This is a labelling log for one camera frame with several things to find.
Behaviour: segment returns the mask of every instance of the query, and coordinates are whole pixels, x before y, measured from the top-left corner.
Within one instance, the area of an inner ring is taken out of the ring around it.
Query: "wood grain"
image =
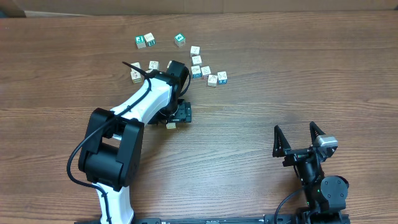
[[[191,45],[213,73],[227,71],[228,84],[193,80],[185,96],[193,122],[146,127],[131,185],[138,217],[273,213],[299,187],[293,169],[271,156],[273,127],[299,148],[315,121],[339,140],[322,165],[349,180],[352,222],[397,223],[396,12],[6,19],[0,29],[0,223],[98,218],[96,193],[65,172],[90,113],[141,86],[121,61],[190,65]],[[136,49],[134,37],[148,32],[157,44]],[[76,162],[73,173],[85,178]],[[281,212],[302,205],[303,196]]]

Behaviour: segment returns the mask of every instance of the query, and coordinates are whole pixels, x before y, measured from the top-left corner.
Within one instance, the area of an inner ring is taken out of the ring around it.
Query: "wooden surface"
[[[274,126],[300,148],[315,121],[339,140],[322,166],[350,182],[344,213],[353,223],[398,222],[396,12],[6,19],[0,28],[0,223],[99,218],[95,191],[65,172],[90,113],[139,89],[121,61],[190,65],[191,45],[228,84],[193,80],[193,122],[146,127],[130,189],[138,217],[273,213],[299,188],[293,168],[271,155]],[[148,32],[157,44],[136,49],[134,37]],[[85,179],[76,161],[72,171]],[[301,196],[281,212],[303,205]]]

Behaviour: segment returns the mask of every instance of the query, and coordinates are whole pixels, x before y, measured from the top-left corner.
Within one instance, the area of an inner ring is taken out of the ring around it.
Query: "white arm segment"
[[[151,78],[150,83],[152,84],[152,87],[148,95],[133,107],[133,109],[122,115],[123,118],[136,118],[146,125],[160,109],[168,105],[172,95],[172,87],[165,81],[158,80],[156,78]],[[112,108],[111,111],[115,114],[119,114],[124,111],[147,91],[148,86],[148,81],[145,80],[142,87],[132,97],[121,105]],[[121,136],[116,134],[113,135],[113,138],[118,140],[122,139]],[[111,217],[112,224],[130,224],[134,217],[134,211],[130,205],[129,187],[122,187],[121,190],[117,192],[114,191],[112,187],[108,187],[101,183],[97,183],[95,185],[102,187],[102,189],[107,193],[109,215]],[[97,190],[97,193],[102,211],[101,224],[108,224],[106,221],[105,200],[100,191]]]
[[[165,81],[151,78],[152,87],[148,95],[139,102],[131,111],[125,113],[122,117],[126,119],[136,118],[138,121],[143,122],[145,125],[154,117],[154,115],[163,107],[167,106],[170,102],[172,95],[172,87]],[[142,87],[126,102],[112,108],[115,114],[119,114],[129,105],[138,100],[148,89],[148,81],[145,80]],[[114,135],[113,138],[121,140],[121,136]]]
[[[119,192],[114,191],[112,187],[97,183],[94,184],[102,187],[107,193],[108,204],[109,204],[109,215],[111,217],[112,224],[130,224],[134,217],[134,211],[130,205],[130,187],[122,187]],[[102,193],[96,190],[101,204],[101,224],[107,224],[106,221],[106,210],[105,200],[102,197]]]

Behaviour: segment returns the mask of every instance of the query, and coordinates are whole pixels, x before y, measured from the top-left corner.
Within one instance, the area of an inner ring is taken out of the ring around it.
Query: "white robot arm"
[[[190,103],[179,99],[188,76],[189,71],[184,64],[172,61],[166,73],[153,70],[147,74],[150,84],[145,79],[143,86],[121,105],[110,111],[98,108],[91,114],[86,137],[101,124],[124,113],[110,127],[87,141],[81,150],[79,169],[86,173],[88,181],[105,191],[108,200],[106,204],[104,192],[97,190],[103,215],[100,220],[90,223],[132,222],[134,211],[130,205],[129,185],[138,170],[144,126],[162,120],[166,123],[191,121]],[[144,94],[145,98],[125,112]],[[120,140],[119,148],[102,142],[102,138],[111,137]]]

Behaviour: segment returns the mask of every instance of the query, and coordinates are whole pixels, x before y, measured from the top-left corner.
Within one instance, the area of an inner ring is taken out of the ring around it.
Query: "cluster of blocks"
[[[174,37],[174,43],[178,46],[178,47],[182,47],[186,44],[186,38],[183,34],[179,33]],[[150,47],[155,45],[156,41],[155,41],[155,37],[152,35],[152,33],[146,34],[146,35],[140,35],[136,37],[136,44],[137,47],[143,48],[143,47]],[[192,67],[191,67],[191,71],[192,71],[192,78],[202,78],[202,79],[207,79],[207,85],[208,86],[217,86],[217,83],[219,85],[221,84],[226,84],[228,79],[226,76],[226,72],[218,72],[217,75],[212,75],[211,74],[211,70],[209,66],[205,66],[202,67],[202,61],[201,61],[201,57],[200,57],[200,47],[196,47],[196,46],[191,46],[191,51],[190,51],[190,56],[192,58]],[[139,63],[133,63],[132,65],[137,66],[139,68],[140,65]],[[147,71],[150,72],[152,69],[159,69],[159,62],[156,61],[150,61],[149,62],[149,70]],[[141,75],[132,69],[131,72],[131,78],[132,81],[134,83],[137,82],[141,82],[142,78]]]

